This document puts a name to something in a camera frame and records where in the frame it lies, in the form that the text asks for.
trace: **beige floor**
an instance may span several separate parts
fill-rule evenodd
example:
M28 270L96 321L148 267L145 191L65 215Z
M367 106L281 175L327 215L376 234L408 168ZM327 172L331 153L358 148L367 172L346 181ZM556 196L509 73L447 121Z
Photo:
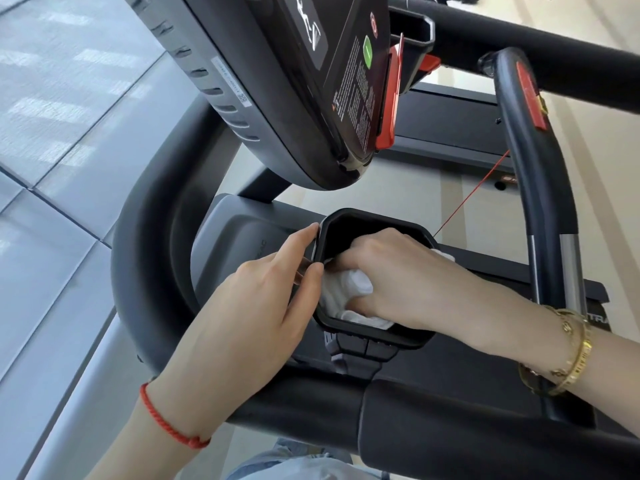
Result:
M640 52L640 0L482 0L463 8ZM491 80L447 68L439 69L428 81L493 92ZM613 331L640 341L640 118L553 95L547 96L547 102L578 206L585 277L605 284ZM242 149L221 191L234 192L257 167L254 156ZM356 207L435 231L476 183L476 178L377 160L352 187L331 193L291 187L279 200L323 214ZM519 195L498 192L491 185L480 188L438 240L526 263ZM276 439L242 428L228 428L219 435L226 445L226 450L220 446L226 458L217 469L209 470L218 475L270 447ZM182 480L191 478L185 474Z

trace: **red string bracelet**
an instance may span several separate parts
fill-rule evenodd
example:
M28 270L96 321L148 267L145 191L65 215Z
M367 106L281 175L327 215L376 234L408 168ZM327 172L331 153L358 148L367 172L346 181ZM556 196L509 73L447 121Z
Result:
M148 385L149 383L142 384L142 386L140 386L140 398L142 399L142 403L147 408L147 411L149 411L149 414L151 414L151 417L156 421L156 423L158 423L158 426L169 433L174 440L182 443L183 445L187 445L189 448L192 448L194 450L201 450L203 448L206 448L209 443L211 443L211 438L207 441L202 441L199 436L189 438L188 436L184 436L180 432L176 431L169 423L167 423L167 421L165 421L160 413L156 411L154 405L151 404L151 400L149 399L149 396L147 394Z

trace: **black plastic frame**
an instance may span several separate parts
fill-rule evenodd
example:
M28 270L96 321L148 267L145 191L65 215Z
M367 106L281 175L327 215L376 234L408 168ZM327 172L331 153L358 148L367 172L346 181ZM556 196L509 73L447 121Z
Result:
M331 228L345 219L360 221L358 229L343 238L339 244L329 244L327 238L331 238ZM320 223L320 230L314 245L313 261L325 262L341 252L347 250L351 242L361 235L372 234L386 228L395 228L403 234L407 234L416 241L430 249L439 249L437 241L424 227L411 222L380 216L372 212L358 209L340 209L324 218ZM402 325L395 324L388 330L345 322L332 318L324 313L322 307L316 308L314 314L316 322L322 329L331 333L347 333L363 339L375 340L384 344L393 345L402 349L417 349L425 345L434 332L428 330L412 330Z

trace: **warning label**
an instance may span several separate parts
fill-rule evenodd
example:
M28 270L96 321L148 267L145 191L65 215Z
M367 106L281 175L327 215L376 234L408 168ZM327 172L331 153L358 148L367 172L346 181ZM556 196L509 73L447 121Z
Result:
M362 57L362 44L356 37L349 54L347 67L340 83L340 88L333 96L333 106L338 118L343 121L345 114L353 125L360 147L367 147L371 133L371 121L375 94L367 78L368 67Z

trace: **label sticker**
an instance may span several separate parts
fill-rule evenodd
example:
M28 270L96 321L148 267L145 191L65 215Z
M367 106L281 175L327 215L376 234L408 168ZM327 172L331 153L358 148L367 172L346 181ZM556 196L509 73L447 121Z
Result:
M329 49L326 33L312 0L284 0L316 69L320 70Z
M362 55L364 56L364 64L367 69L371 69L371 62L373 60L373 48L371 47L371 40L368 35L364 37L364 44L362 44Z
M213 62L214 67L218 69L218 72L220 72L222 78L225 80L231 90L236 94L238 99L240 99L240 103L242 103L244 107L251 107L253 104L249 100L249 97L244 94L244 91L240 87L240 83L231 74L231 71L229 71L229 67L227 67L227 64L225 64L225 62L218 56L213 57L211 62Z
M378 24L376 23L376 16L371 12L371 30L373 30L373 37L378 38Z

